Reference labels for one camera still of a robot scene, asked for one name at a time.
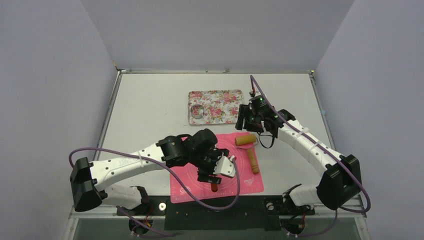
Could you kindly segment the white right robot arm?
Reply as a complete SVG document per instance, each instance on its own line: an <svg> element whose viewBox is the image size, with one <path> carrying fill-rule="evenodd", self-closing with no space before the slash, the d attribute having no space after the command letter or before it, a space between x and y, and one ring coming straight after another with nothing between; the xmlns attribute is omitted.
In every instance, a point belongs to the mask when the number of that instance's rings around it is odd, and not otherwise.
<svg viewBox="0 0 424 240"><path fill-rule="evenodd" d="M337 210L360 192L361 169L355 156L344 156L322 143L289 111L274 112L262 95L239 106L235 128L270 133L273 140L288 144L305 158L321 177L317 185L299 183L283 193L282 207L287 213L315 204Z"/></svg>

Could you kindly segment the wooden rolling pin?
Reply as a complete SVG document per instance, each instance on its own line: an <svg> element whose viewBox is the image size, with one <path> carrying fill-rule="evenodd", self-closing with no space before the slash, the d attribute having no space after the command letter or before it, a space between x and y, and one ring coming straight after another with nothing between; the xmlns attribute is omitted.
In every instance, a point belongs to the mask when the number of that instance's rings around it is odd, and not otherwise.
<svg viewBox="0 0 424 240"><path fill-rule="evenodd" d="M254 175L258 175L260 173L260 168L258 165L256 153L255 153L256 143L257 143L257 138L254 134L246 134L246 135L241 135L234 138L235 146L239 149L246 150L251 172Z"/></svg>

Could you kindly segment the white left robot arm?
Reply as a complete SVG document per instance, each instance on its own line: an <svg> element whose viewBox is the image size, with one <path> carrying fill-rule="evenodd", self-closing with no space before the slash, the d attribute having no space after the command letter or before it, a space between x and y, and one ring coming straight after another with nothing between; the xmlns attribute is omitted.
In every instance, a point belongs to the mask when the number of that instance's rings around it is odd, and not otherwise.
<svg viewBox="0 0 424 240"><path fill-rule="evenodd" d="M73 160L77 150L69 154L72 167L69 180L76 212L112 205L143 215L150 199L144 187L120 186L128 178L156 170L191 165L197 168L197 181L219 185L222 177L236 175L235 157L226 148L217 148L218 138L210 129L193 135L169 135L134 153L104 149L116 158L90 161L87 157Z"/></svg>

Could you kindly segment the round metal dough cutter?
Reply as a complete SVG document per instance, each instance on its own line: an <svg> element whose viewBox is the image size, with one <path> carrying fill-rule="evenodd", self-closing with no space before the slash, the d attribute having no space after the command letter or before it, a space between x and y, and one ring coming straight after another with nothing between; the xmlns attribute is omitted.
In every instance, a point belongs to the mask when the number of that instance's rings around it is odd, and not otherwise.
<svg viewBox="0 0 424 240"><path fill-rule="evenodd" d="M205 109L201 104L193 104L190 107L190 116L193 119L202 119L205 114Z"/></svg>

